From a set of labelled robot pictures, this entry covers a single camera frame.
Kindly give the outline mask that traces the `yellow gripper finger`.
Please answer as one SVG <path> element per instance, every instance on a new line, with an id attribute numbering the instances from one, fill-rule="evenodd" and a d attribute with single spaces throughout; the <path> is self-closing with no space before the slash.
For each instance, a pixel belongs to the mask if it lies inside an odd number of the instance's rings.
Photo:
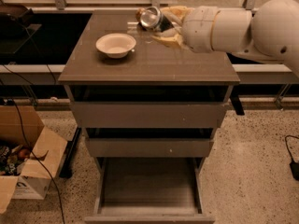
<path id="1" fill-rule="evenodd" d="M 192 7 L 185 6 L 173 6 L 173 7 L 163 7 L 161 12 L 171 21 L 181 26 L 184 19 L 193 11 Z"/>
<path id="2" fill-rule="evenodd" d="M 185 44 L 183 37 L 180 34 L 171 36 L 156 34 L 152 38 L 158 43 L 172 49 L 188 49 L 189 47 Z"/>

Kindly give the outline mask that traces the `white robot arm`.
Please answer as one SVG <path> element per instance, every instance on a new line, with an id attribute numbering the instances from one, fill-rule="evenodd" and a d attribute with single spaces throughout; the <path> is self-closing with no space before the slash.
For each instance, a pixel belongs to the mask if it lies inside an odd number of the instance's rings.
<path id="1" fill-rule="evenodd" d="M 299 4 L 271 0 L 256 12 L 244 8 L 164 7 L 177 26 L 152 38 L 195 53 L 223 51 L 256 62 L 280 61 L 299 76 Z"/>

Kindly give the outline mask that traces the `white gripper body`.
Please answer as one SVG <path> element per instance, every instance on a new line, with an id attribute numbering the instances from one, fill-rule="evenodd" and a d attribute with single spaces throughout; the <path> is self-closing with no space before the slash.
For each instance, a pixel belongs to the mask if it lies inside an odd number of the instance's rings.
<path id="1" fill-rule="evenodd" d="M 212 51 L 212 27 L 218 12 L 217 7 L 200 6 L 184 18 L 181 33 L 185 45 L 191 51 L 196 53 Z"/>

